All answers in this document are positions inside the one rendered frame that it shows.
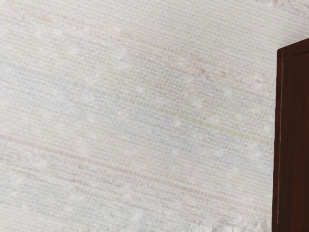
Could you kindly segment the dark brown wooden cabinet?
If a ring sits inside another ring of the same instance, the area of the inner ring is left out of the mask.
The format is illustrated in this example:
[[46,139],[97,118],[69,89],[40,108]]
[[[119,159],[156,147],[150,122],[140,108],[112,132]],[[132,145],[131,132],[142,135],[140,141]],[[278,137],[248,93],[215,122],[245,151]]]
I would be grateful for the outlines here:
[[309,38],[277,50],[272,232],[309,232]]

